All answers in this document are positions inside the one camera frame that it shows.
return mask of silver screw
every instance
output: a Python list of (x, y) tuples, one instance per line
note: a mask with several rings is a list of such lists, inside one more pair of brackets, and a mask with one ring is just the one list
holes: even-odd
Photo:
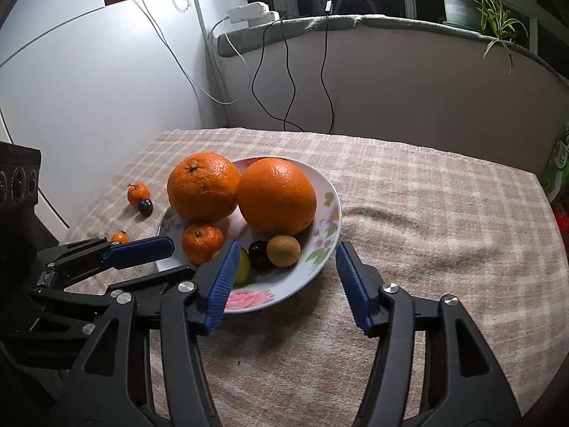
[(451, 307), (454, 307), (459, 304), (459, 299), (456, 298), (454, 295), (445, 295), (443, 297), (443, 302), (445, 302), (445, 304)]
[(85, 335), (91, 335), (95, 330), (95, 325), (93, 323), (87, 323), (83, 326), (83, 333)]
[(381, 288), (388, 294), (394, 294), (399, 290), (399, 286), (394, 282), (384, 282)]
[(133, 296), (128, 292), (123, 292), (117, 297), (117, 302), (121, 305), (128, 304), (133, 299)]
[(178, 290), (183, 293), (191, 292), (196, 288), (196, 285), (192, 281), (184, 281), (178, 284)]

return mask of extension socket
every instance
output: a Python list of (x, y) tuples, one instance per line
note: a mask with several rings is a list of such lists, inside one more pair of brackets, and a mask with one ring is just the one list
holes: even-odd
[(271, 11), (263, 17), (257, 17), (255, 19), (249, 20), (249, 28), (257, 27), (258, 25), (270, 24), (271, 22), (278, 21), (281, 15), (278, 11)]
[(237, 24), (238, 22), (248, 21), (251, 19), (257, 19), (259, 17), (266, 16), (268, 13), (268, 5), (261, 1), (256, 1), (254, 3), (249, 3), (243, 6), (237, 6), (237, 8), (233, 8), (227, 11), (229, 22), (232, 24)]

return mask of green pot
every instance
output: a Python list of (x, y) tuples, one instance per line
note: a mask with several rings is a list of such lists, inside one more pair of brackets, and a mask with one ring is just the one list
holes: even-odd
[(444, 0), (447, 22), (480, 30), (482, 13), (476, 0)]

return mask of white plate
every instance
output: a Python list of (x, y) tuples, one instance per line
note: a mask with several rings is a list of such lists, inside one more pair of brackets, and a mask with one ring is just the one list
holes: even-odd
[[(243, 173), (251, 164), (260, 159), (263, 157), (237, 160), (234, 164)], [(312, 183), (318, 201), (314, 223), (300, 236), (297, 236), (302, 246), (302, 254), (297, 264), (290, 268), (275, 268), (269, 274), (258, 274), (251, 284), (232, 290), (225, 308), (226, 313), (247, 313), (260, 310), (290, 297), (314, 279), (336, 249), (342, 225), (342, 212), (334, 186), (310, 165), (292, 159), (280, 159), (297, 165)], [(226, 238), (237, 239), (241, 247), (246, 250), (252, 242), (261, 240), (260, 238), (253, 239), (251, 230), (241, 216), (239, 208), (215, 225), (221, 229)], [(180, 265), (194, 267), (188, 262), (181, 248), (184, 229), (184, 222), (170, 207), (164, 215), (158, 234), (170, 237), (174, 241), (176, 250), (170, 258), (156, 262), (159, 271)]]

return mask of checkered tablecloth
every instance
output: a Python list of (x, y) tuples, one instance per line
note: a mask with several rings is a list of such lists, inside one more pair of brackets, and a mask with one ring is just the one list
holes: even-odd
[[(311, 133), (166, 132), (85, 209), (66, 240), (117, 229), (132, 239), (155, 235), (168, 207), (170, 171), (199, 151), (230, 159), (290, 157), (319, 169), (340, 196), (342, 240), (412, 295), (457, 295), (488, 339), (522, 412), (567, 355), (567, 258), (536, 177), (456, 154)], [(148, 219), (126, 201), (127, 185), (137, 180), (153, 193), (155, 211)], [(109, 270), (72, 290), (100, 294), (154, 268)], [(334, 261), (290, 299), (226, 316), (200, 345), (227, 427), (351, 425), (376, 351), (376, 341), (354, 325)], [(419, 336), (418, 362), (423, 345)], [(157, 333), (152, 361), (157, 410), (167, 413)], [(422, 365), (415, 364), (408, 417), (417, 412), (421, 381)]]

